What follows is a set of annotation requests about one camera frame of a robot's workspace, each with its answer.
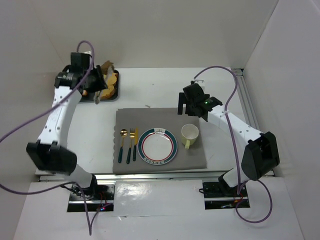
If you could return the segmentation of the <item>brown bread piece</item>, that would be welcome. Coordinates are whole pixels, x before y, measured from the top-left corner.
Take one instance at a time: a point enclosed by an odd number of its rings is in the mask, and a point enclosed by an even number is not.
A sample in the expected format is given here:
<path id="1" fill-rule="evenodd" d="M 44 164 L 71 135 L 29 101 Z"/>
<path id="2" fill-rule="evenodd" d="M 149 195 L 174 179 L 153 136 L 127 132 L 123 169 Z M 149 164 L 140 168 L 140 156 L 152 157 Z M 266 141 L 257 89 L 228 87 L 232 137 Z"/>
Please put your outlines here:
<path id="1" fill-rule="evenodd" d="M 114 63 L 109 60 L 103 63 L 100 68 L 103 75 L 112 74 L 115 70 Z"/>

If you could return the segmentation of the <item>metal tongs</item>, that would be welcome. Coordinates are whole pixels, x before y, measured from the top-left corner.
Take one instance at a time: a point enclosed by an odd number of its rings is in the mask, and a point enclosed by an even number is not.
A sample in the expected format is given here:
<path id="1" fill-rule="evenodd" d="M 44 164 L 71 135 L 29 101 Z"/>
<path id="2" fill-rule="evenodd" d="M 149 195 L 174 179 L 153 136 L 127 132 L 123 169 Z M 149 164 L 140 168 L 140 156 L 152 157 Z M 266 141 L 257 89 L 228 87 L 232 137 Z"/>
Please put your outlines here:
<path id="1" fill-rule="evenodd" d="M 96 105 L 98 105 L 101 101 L 101 93 L 102 91 L 96 91 L 95 94 L 94 94 L 94 97 L 93 97 L 93 101 Z"/>

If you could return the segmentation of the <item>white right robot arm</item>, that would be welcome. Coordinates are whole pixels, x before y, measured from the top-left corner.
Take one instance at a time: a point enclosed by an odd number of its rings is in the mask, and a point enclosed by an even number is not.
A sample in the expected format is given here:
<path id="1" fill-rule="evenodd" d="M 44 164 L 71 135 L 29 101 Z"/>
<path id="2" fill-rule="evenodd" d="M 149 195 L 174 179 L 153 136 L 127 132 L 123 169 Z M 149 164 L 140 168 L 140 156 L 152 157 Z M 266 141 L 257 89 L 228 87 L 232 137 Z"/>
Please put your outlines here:
<path id="1" fill-rule="evenodd" d="M 217 98 L 205 94 L 197 83 L 183 88 L 178 97 L 179 115 L 204 119 L 228 134 L 235 142 L 238 162 L 218 178 L 218 187 L 229 195 L 239 184 L 257 181 L 280 163 L 276 137 L 246 124 Z"/>

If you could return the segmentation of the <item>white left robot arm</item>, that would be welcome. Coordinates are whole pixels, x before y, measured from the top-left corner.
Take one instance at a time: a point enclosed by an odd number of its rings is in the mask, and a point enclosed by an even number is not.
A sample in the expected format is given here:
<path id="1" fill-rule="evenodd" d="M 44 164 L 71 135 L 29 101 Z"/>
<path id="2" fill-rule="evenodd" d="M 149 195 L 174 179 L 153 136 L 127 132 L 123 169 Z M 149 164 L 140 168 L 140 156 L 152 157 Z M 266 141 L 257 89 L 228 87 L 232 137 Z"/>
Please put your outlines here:
<path id="1" fill-rule="evenodd" d="M 55 78 L 53 111 L 37 141 L 26 152 L 38 170 L 61 175 L 79 186 L 78 191 L 93 196 L 99 187 L 96 177 L 77 163 L 77 155 L 67 148 L 68 133 L 83 91 L 94 93 L 107 88 L 100 66 L 94 66 L 91 53 L 72 52 L 70 64 Z"/>

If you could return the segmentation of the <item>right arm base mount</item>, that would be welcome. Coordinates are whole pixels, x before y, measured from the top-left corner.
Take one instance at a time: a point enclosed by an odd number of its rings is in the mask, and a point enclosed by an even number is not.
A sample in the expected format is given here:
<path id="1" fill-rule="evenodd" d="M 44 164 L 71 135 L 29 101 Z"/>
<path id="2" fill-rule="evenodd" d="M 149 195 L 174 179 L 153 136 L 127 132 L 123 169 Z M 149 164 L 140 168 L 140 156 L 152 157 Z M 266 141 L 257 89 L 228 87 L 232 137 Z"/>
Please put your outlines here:
<path id="1" fill-rule="evenodd" d="M 204 197 L 205 210 L 234 209 L 237 204 L 239 208 L 250 208 L 248 192 L 244 186 L 240 194 L 237 188 L 224 194 L 218 187 L 218 182 L 203 182 L 202 188 L 198 190 Z"/>

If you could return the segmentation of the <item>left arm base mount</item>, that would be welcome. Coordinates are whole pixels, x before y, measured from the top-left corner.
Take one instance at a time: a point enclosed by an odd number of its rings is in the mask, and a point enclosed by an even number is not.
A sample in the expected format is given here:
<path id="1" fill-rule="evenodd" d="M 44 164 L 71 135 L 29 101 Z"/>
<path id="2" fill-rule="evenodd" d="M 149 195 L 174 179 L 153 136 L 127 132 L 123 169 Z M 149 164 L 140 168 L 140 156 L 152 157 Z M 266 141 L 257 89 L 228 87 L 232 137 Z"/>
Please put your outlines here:
<path id="1" fill-rule="evenodd" d="M 85 212 L 84 199 L 80 190 L 73 185 L 68 187 L 70 191 L 67 212 L 80 213 Z M 100 192 L 94 195 L 85 194 L 88 212 L 95 212 L 99 209 L 101 212 L 114 211 L 115 184 L 100 185 Z"/>

